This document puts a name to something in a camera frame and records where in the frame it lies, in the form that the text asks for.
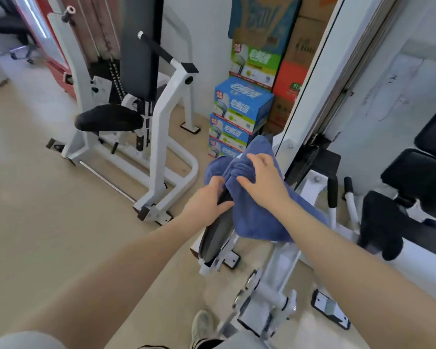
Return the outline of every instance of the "beige floor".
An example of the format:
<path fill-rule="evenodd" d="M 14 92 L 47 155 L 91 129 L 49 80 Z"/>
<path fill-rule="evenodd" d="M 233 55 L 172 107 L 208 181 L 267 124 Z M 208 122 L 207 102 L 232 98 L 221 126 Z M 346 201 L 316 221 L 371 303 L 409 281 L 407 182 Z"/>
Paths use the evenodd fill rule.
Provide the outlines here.
<path fill-rule="evenodd" d="M 67 140 L 77 112 L 74 101 L 41 65 L 0 58 L 10 83 L 0 89 L 0 334 L 26 311 L 47 299 L 65 281 L 124 243 L 145 235 L 156 224 L 138 220 L 127 199 L 83 168 L 49 151 L 50 137 Z M 171 119 L 171 135 L 200 162 L 206 154 L 207 119 L 196 117 L 203 131 L 192 136 L 179 129 L 181 108 Z M 135 197 L 143 192 L 116 168 L 94 157 L 93 164 Z M 183 165 L 175 164 L 176 170 Z M 202 185 L 201 178 L 188 196 Z M 178 214 L 186 200 L 172 209 Z M 186 349 L 190 324 L 199 309 L 219 318 L 250 271 L 258 267 L 271 244 L 241 240 L 239 267 L 203 278 L 192 257 L 190 240 L 174 256 L 132 315 L 109 343 L 109 348 L 135 349 L 163 344 Z M 282 325 L 273 343 L 283 348 L 367 348 L 358 332 L 344 331 L 309 305 L 313 271 L 300 263 L 288 286 L 298 295 L 297 313 Z"/>

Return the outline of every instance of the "forearm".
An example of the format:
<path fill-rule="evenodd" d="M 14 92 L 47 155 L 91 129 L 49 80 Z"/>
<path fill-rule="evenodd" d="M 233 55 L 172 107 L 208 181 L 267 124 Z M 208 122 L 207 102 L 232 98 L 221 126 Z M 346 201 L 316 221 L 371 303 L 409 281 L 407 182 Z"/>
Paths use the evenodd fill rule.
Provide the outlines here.
<path fill-rule="evenodd" d="M 428 294 L 295 202 L 285 201 L 271 212 L 371 347 L 411 347 L 420 339 L 436 347 L 436 301 Z"/>
<path fill-rule="evenodd" d="M 50 334 L 68 349 L 102 349 L 193 228 L 181 216 L 78 277 L 15 329 Z"/>

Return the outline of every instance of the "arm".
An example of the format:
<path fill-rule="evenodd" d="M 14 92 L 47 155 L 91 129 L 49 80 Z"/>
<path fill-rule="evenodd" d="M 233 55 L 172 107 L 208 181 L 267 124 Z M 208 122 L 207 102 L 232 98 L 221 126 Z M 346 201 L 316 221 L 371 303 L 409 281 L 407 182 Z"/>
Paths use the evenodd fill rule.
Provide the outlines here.
<path fill-rule="evenodd" d="M 180 216 L 70 282 L 13 332 L 50 334 L 68 349 L 104 348 L 176 251 L 233 206 L 217 206 L 222 183 L 214 176 Z"/>
<path fill-rule="evenodd" d="M 244 177 L 239 183 L 285 226 L 370 347 L 436 348 L 436 301 L 291 200 L 272 157 L 247 157 L 256 183 Z"/>

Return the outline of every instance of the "blue towel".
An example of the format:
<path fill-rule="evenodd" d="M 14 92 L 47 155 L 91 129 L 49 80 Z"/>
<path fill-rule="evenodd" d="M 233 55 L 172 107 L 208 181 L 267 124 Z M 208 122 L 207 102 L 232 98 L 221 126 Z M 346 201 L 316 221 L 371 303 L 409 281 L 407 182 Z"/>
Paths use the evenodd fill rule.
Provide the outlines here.
<path fill-rule="evenodd" d="M 238 176 L 245 176 L 250 182 L 255 183 L 255 169 L 250 159 L 247 158 L 247 153 L 266 153 L 274 158 L 269 141 L 263 136 L 256 136 L 241 158 L 233 159 L 229 156 L 221 156 L 212 161 L 205 171 L 204 183 L 208 184 L 211 177 L 215 175 L 221 175 L 225 178 L 226 188 L 234 201 L 233 223 L 239 236 L 250 239 L 292 242 L 291 236 L 283 225 L 269 211 L 259 206 L 236 180 Z M 281 176 L 278 163 L 276 160 L 274 162 Z M 321 211 L 300 197 L 286 183 L 285 185 L 291 199 L 326 224 L 326 217 Z"/>

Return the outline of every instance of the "shoe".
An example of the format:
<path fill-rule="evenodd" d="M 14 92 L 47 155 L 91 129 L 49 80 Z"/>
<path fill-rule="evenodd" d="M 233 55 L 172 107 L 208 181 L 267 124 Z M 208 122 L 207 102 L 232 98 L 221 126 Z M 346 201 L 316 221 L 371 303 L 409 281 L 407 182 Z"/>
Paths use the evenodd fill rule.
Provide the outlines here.
<path fill-rule="evenodd" d="M 192 322 L 191 347 L 201 339 L 213 338 L 214 332 L 213 316 L 208 311 L 200 310 Z"/>

